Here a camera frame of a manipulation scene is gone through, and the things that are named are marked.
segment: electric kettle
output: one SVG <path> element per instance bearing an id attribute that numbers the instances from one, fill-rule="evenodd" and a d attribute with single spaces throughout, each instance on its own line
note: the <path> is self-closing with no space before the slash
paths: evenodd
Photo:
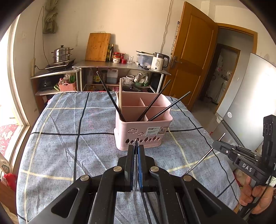
<path id="1" fill-rule="evenodd" d="M 165 66 L 164 65 L 164 59 L 167 59 L 167 63 Z M 163 68 L 168 67 L 169 65 L 169 61 L 170 61 L 170 57 L 168 55 L 165 54 L 161 54 L 161 53 L 154 53 L 153 54 L 153 59 L 152 59 L 152 66 L 151 69 L 155 70 L 155 71 L 162 71 Z"/>

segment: wooden cutting board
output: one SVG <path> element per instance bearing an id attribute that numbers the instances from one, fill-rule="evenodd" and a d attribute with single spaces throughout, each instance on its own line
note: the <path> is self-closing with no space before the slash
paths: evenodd
<path id="1" fill-rule="evenodd" d="M 90 33 L 86 48 L 86 61 L 105 62 L 111 33 Z"/>

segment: white refrigerator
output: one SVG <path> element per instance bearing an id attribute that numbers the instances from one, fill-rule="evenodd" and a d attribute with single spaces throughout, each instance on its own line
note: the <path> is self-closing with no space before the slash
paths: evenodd
<path id="1" fill-rule="evenodd" d="M 250 54 L 240 88 L 211 137 L 254 151 L 263 141 L 263 118 L 276 115 L 276 67 Z"/>

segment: hand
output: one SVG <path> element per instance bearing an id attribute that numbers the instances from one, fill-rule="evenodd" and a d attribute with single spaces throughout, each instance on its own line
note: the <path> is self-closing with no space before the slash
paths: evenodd
<path id="1" fill-rule="evenodd" d="M 246 178 L 246 184 L 241 189 L 241 195 L 239 198 L 239 203 L 243 206 L 246 206 L 248 203 L 253 201 L 253 197 L 260 197 L 265 190 L 266 186 L 256 186 L 252 190 L 252 187 L 249 185 L 251 182 L 251 177 Z M 259 214 L 266 210 L 270 205 L 273 197 L 273 187 L 268 187 L 264 195 L 262 196 L 261 200 L 257 204 L 255 208 L 252 210 L 252 214 Z"/>

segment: pink utensil basket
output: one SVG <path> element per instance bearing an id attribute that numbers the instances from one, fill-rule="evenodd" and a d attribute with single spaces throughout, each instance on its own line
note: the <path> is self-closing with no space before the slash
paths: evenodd
<path id="1" fill-rule="evenodd" d="M 61 92 L 77 91 L 77 82 L 59 84 Z"/>
<path id="2" fill-rule="evenodd" d="M 119 106 L 119 93 L 116 95 L 116 103 Z M 146 92 L 122 92 L 122 114 L 126 122 L 120 119 L 116 111 L 116 126 L 114 129 L 116 147 L 119 150 L 128 150 L 128 146 L 135 139 L 140 144 L 143 144 L 145 148 L 161 145 L 161 140 L 173 120 L 173 117 L 170 115 L 170 109 L 155 120 L 148 120 L 171 104 L 164 95 L 161 94 L 146 113 L 145 117 L 137 122 L 137 119 L 156 95 L 156 93 Z"/>

